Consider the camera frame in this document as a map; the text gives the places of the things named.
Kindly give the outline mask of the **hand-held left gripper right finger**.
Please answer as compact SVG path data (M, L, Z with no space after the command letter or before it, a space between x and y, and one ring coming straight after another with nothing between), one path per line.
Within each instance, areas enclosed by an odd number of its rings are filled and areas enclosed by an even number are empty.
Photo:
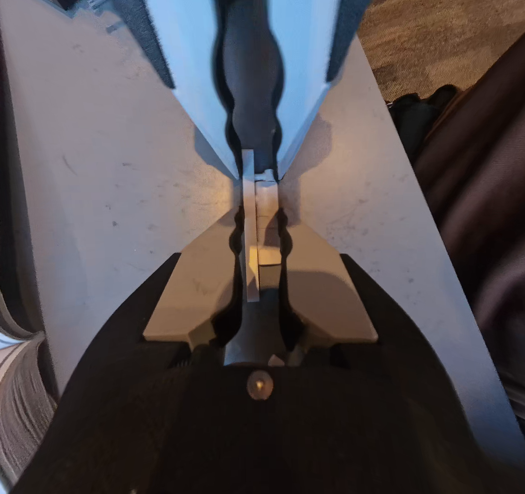
M308 225L278 211L279 329L286 349L374 344L377 331L341 255Z

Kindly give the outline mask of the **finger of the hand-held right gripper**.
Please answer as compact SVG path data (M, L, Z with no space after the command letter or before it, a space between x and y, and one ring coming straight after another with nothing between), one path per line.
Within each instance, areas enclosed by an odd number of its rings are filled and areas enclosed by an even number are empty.
M217 83L217 0L144 0L174 82L173 94L227 172L240 177L227 138L228 108Z
M305 139L330 85L326 78L340 0L267 0L268 23L282 61L277 106L281 180Z

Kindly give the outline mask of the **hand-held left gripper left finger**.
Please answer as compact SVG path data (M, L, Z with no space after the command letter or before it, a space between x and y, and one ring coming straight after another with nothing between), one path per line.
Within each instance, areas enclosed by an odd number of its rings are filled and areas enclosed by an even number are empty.
M244 211L230 210L185 248L148 321L149 342L225 347L241 325Z

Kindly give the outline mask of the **long white toy beam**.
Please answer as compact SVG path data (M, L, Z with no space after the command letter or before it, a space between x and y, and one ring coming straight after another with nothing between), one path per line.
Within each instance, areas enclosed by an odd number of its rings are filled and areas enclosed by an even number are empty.
M257 210L255 202L255 167L252 149L242 149L242 194L244 209L244 252L246 301L259 302L259 259Z

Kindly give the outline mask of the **white toy beam brick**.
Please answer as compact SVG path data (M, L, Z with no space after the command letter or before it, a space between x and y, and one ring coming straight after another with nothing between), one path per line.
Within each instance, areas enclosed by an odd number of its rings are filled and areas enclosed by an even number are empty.
M256 231L260 267L281 264L278 202L278 185L276 182L266 180L255 182Z

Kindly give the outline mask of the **grey desk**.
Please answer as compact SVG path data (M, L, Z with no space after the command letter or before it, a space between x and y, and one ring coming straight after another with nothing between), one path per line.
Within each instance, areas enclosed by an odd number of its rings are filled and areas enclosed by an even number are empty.
M1 0L43 323L58 389L117 307L233 206L234 183L124 30ZM415 322L491 455L524 438L358 39L292 167L300 219Z

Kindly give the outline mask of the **person's brown shirt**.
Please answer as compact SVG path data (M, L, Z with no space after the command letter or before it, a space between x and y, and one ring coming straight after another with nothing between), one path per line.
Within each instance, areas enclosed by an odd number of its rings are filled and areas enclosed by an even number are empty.
M447 105L415 174L524 421L524 35Z

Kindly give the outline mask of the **open white instruction booklet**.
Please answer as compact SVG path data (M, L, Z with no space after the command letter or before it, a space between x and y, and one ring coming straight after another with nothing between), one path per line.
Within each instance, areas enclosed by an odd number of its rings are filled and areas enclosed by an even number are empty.
M1 44L1 493L17 483L56 411L10 79Z

